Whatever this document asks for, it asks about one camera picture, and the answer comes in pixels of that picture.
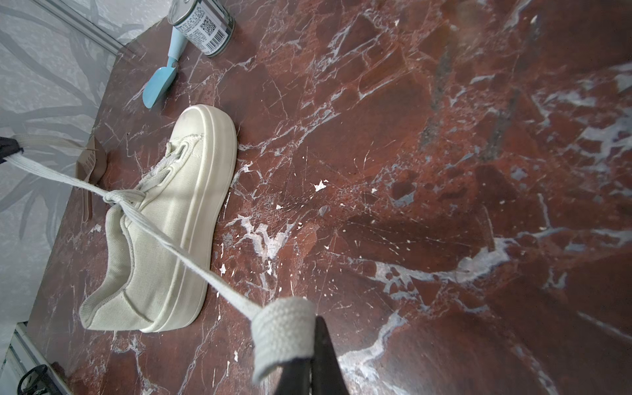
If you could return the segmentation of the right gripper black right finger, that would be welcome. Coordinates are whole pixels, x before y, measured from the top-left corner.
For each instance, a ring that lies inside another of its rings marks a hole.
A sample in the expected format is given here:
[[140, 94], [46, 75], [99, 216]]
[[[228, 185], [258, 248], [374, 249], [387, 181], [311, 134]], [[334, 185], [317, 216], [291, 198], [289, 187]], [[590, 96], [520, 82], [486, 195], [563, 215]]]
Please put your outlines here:
[[311, 393], [313, 395], [349, 395], [327, 324], [316, 318], [314, 357], [311, 363]]

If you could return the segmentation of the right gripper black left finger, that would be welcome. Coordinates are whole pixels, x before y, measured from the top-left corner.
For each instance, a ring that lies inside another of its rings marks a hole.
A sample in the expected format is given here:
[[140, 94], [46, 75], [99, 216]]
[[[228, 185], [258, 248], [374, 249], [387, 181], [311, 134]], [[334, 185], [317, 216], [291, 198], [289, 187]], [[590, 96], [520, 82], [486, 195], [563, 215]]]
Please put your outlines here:
[[311, 359], [294, 359], [282, 365], [275, 395], [310, 395]]

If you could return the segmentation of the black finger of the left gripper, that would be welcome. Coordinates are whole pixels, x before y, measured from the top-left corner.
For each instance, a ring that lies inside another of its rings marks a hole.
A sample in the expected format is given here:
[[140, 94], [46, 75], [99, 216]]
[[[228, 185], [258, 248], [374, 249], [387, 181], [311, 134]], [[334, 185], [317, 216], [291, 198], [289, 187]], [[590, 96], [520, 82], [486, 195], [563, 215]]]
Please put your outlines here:
[[9, 156], [17, 153], [23, 153], [23, 149], [16, 138], [0, 138], [0, 163], [5, 163]]

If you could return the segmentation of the cream white sneaker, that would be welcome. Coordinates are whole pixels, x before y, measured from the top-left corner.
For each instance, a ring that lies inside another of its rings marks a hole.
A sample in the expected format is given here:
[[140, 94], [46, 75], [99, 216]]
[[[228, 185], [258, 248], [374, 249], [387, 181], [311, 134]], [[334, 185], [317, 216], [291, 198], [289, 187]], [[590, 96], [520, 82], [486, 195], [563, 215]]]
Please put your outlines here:
[[[177, 119], [166, 154], [136, 187], [131, 205], [200, 268], [212, 260], [212, 239], [235, 172], [237, 136], [230, 116], [209, 105]], [[105, 218], [105, 280], [83, 302], [80, 320], [93, 331], [165, 332], [199, 315], [207, 282], [116, 203]]]

